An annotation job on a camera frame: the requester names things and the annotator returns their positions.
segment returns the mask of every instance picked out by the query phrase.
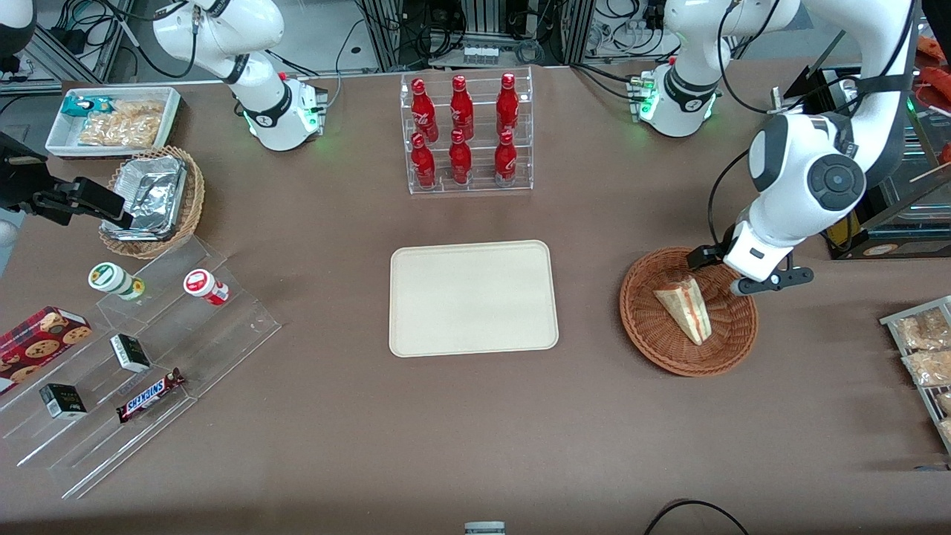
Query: sandwich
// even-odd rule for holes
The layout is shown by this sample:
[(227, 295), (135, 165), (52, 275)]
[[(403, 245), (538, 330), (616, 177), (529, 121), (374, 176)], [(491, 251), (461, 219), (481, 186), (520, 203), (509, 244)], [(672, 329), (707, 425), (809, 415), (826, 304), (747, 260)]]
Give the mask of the sandwich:
[(707, 305), (693, 277), (662, 286), (654, 291), (654, 296), (694, 344), (700, 346), (710, 337)]

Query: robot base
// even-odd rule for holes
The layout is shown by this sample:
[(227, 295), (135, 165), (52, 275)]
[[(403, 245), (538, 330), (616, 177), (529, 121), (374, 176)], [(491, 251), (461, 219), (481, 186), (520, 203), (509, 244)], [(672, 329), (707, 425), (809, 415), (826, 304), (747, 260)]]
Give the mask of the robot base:
[(669, 69), (670, 65), (662, 65), (655, 70), (645, 70), (640, 79), (628, 83), (628, 96), (643, 99), (643, 102), (631, 102), (631, 117), (635, 123), (647, 123), (664, 135), (687, 137), (709, 119), (716, 95), (710, 97), (705, 108), (683, 111), (664, 88), (664, 76)]
[(244, 115), (251, 133), (271, 150), (290, 150), (313, 135), (323, 134), (327, 116), (326, 92), (318, 94), (312, 86), (298, 80), (286, 80), (284, 84), (291, 89), (291, 105), (275, 126), (257, 126)]

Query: beige tray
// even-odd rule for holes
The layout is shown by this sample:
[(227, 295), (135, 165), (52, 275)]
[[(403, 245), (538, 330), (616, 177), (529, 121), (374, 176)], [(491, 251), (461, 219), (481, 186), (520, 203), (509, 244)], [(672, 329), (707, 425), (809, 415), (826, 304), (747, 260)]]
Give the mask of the beige tray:
[(398, 357), (532, 351), (557, 342), (552, 260), (544, 243), (393, 253), (390, 350)]

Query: red label bottle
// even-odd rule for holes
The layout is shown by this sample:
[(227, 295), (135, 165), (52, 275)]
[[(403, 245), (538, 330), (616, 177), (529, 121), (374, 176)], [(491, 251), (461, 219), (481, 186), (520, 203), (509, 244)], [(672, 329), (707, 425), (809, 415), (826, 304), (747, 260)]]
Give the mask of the red label bottle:
[(466, 144), (461, 129), (453, 130), (453, 145), (449, 147), (449, 160), (453, 164), (453, 180), (460, 186), (466, 186), (473, 178), (473, 153)]
[(512, 145), (512, 131), (505, 130), (498, 136), (495, 148), (495, 183), (500, 188), (508, 188), (515, 182), (515, 158), (518, 152)]
[(501, 135), (506, 129), (515, 131), (518, 126), (518, 94), (515, 93), (515, 75), (502, 74), (502, 91), (495, 101), (495, 129)]
[(453, 77), (453, 100), (449, 103), (453, 114), (453, 128), (462, 130), (467, 140), (476, 135), (476, 116), (473, 112), (473, 97), (466, 90), (466, 77)]
[(410, 84), (413, 88), (413, 122), (417, 131), (426, 136), (426, 141), (435, 143), (439, 139), (439, 127), (436, 126), (436, 107), (433, 99), (426, 94), (426, 84), (419, 78)]
[(413, 151), (410, 159), (413, 160), (413, 171), (416, 173), (419, 187), (432, 189), (436, 187), (436, 161), (433, 153), (426, 147), (426, 140), (419, 132), (413, 132)]

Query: white tray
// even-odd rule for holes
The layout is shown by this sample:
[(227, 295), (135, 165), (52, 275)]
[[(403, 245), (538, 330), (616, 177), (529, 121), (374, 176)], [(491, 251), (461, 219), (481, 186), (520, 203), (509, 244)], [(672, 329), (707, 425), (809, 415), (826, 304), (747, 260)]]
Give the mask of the white tray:
[(178, 110), (181, 95), (175, 89), (168, 87), (141, 87), (141, 88), (86, 88), (70, 89), (64, 100), (72, 95), (109, 96), (120, 100), (157, 100), (165, 103), (162, 112), (162, 123), (155, 136), (152, 147), (136, 149), (132, 147), (93, 147), (79, 144), (79, 134), (83, 131), (86, 117), (73, 117), (64, 113), (56, 113), (53, 126), (49, 129), (46, 148), (50, 154), (67, 158), (96, 158), (106, 156), (130, 156), (147, 150), (159, 149), (168, 141), (168, 134), (172, 131), (175, 121), (175, 112)]
[(398, 357), (531, 351), (557, 342), (552, 259), (544, 243), (393, 253), (390, 350)]

